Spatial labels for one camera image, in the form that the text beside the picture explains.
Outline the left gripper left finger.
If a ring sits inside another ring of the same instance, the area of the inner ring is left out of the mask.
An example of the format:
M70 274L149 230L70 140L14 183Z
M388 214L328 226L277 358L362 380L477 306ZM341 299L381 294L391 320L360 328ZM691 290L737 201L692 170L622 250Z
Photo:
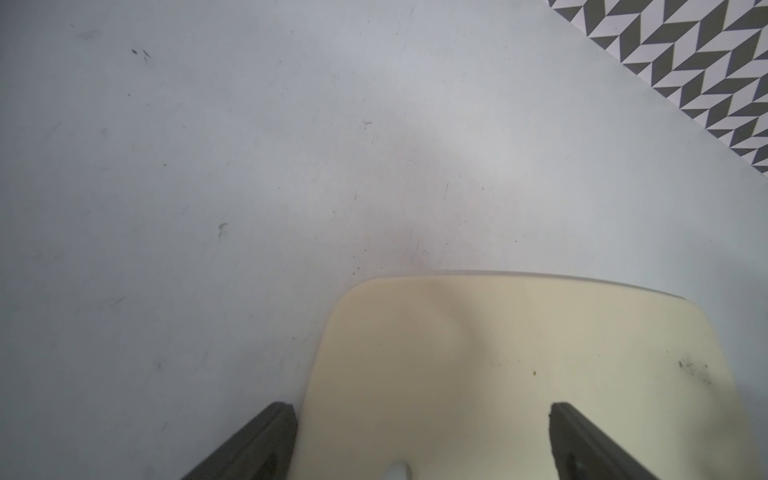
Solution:
M291 404L273 402L207 456L183 480L283 480L298 421Z

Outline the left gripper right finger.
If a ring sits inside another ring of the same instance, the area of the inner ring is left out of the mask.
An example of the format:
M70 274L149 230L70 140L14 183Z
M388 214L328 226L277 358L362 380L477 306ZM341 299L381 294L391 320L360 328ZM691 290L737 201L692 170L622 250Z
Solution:
M560 480L657 479L570 403L551 405L549 439Z

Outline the cream plastic cutting board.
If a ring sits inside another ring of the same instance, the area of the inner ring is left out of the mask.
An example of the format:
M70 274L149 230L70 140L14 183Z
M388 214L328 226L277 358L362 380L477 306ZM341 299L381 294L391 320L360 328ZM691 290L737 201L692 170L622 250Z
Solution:
M376 279L333 310L293 479L553 479L552 404L660 479L761 479L704 313L670 294L546 276Z

